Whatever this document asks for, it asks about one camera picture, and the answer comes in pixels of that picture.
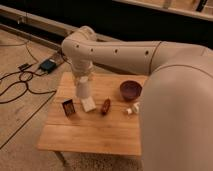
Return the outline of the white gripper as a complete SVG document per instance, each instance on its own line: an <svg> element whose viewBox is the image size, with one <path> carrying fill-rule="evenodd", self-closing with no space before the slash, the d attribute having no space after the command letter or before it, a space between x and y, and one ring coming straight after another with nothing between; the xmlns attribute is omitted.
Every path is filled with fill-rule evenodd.
<svg viewBox="0 0 213 171"><path fill-rule="evenodd" d="M84 76L86 76L88 80L91 80L93 77L93 67L89 66L86 69L78 69L78 68L72 67L72 74L73 74L73 80L75 84L77 84L80 78Z"/></svg>

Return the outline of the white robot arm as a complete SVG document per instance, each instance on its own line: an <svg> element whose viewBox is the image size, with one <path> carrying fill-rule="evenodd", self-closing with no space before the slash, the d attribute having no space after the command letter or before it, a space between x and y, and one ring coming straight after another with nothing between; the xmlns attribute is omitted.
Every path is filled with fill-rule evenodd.
<svg viewBox="0 0 213 171"><path fill-rule="evenodd" d="M88 26L62 42L76 77L93 63L146 75L139 125L144 171L213 171L213 50L165 41L99 42Z"/></svg>

